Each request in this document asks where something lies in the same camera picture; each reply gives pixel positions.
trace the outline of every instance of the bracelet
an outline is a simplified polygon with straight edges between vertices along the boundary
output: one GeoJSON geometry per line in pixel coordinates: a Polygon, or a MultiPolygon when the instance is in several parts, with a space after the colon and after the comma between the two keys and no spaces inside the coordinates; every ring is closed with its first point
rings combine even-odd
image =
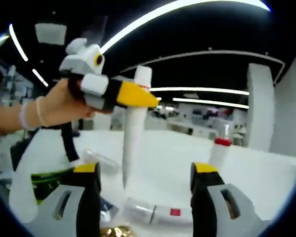
{"type": "Polygon", "coordinates": [[[36,127],[30,127],[26,120],[25,120],[25,111],[26,111],[26,107],[28,105],[28,102],[25,102],[22,107],[21,107],[21,111],[20,111],[20,122],[23,126],[24,129],[28,130],[28,131],[35,131],[37,128],[36,127]]]}
{"type": "Polygon", "coordinates": [[[39,102],[40,102],[40,99],[41,99],[42,97],[43,97],[43,96],[40,96],[40,97],[38,97],[38,98],[36,99],[37,115],[38,115],[38,118],[39,118],[40,123],[41,123],[44,127],[48,127],[48,126],[45,124],[45,122],[44,122],[44,120],[43,120],[43,117],[42,117],[42,115],[41,115],[41,113],[40,113],[39,102]]]}

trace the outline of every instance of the human hand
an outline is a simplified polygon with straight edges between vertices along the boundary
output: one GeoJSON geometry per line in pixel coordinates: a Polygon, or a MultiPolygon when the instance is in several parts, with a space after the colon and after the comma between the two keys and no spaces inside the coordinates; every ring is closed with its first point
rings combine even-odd
{"type": "Polygon", "coordinates": [[[67,85],[68,79],[61,79],[39,102],[42,119],[47,126],[91,118],[95,111],[99,111],[87,106],[83,101],[75,100],[67,85]]]}

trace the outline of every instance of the gold object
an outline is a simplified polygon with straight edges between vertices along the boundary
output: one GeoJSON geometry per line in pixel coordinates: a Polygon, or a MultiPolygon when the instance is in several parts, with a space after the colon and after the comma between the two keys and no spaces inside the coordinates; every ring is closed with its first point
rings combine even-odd
{"type": "Polygon", "coordinates": [[[101,229],[101,237],[137,237],[129,226],[101,229]]]}

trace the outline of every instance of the ceiling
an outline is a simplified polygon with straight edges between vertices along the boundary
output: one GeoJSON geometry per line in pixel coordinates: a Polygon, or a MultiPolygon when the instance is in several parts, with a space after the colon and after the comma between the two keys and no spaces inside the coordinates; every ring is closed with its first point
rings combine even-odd
{"type": "MultiPolygon", "coordinates": [[[[86,36],[103,46],[121,29],[171,0],[148,3],[119,11],[105,4],[98,12],[90,5],[77,9],[50,8],[40,12],[11,11],[0,19],[0,33],[13,23],[15,34],[28,62],[11,39],[0,47],[0,58],[15,64],[17,71],[40,88],[44,85],[32,73],[36,69],[49,87],[59,77],[58,67],[66,56],[65,46],[86,36]],[[67,26],[65,45],[38,43],[35,24],[67,26]]],[[[246,90],[249,63],[268,65],[279,82],[296,57],[296,18],[292,7],[278,1],[264,1],[270,8],[238,2],[207,2],[169,12],[137,28],[105,52],[103,73],[109,77],[132,78],[138,64],[152,67],[152,87],[213,87],[246,90]]],[[[182,92],[154,92],[162,101],[184,98],[182,92]]],[[[246,104],[243,95],[198,92],[199,99],[246,104]]]]}

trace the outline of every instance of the table surface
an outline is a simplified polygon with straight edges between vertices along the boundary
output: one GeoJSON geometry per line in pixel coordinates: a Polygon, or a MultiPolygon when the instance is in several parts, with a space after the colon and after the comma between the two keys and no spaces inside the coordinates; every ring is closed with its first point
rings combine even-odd
{"type": "MultiPolygon", "coordinates": [[[[79,155],[92,149],[121,164],[123,131],[82,131],[74,139],[79,155]]],[[[172,131],[145,131],[136,170],[123,190],[122,174],[101,173],[101,196],[118,207],[126,197],[157,205],[190,208],[190,165],[207,162],[213,142],[172,131]]],[[[21,222],[37,214],[31,174],[68,167],[59,130],[40,130],[30,143],[13,178],[9,204],[21,222]]],[[[262,219],[272,219],[284,204],[296,179],[296,158],[231,146],[220,172],[255,205],[262,219]]],[[[119,215],[117,224],[130,224],[138,236],[191,236],[192,229],[173,229],[133,223],[119,215]]]]}

